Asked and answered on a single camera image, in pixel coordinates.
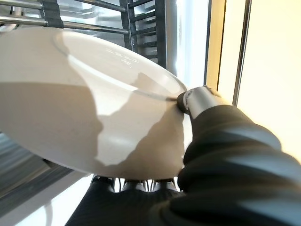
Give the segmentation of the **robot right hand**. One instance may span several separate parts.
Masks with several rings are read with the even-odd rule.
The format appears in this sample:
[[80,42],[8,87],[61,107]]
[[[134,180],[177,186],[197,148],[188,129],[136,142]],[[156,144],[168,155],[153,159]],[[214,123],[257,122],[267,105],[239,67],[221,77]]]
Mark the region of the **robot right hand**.
[[278,138],[203,86],[180,94],[192,142],[175,185],[158,180],[152,192],[126,180],[96,176],[69,226],[298,226],[301,165]]

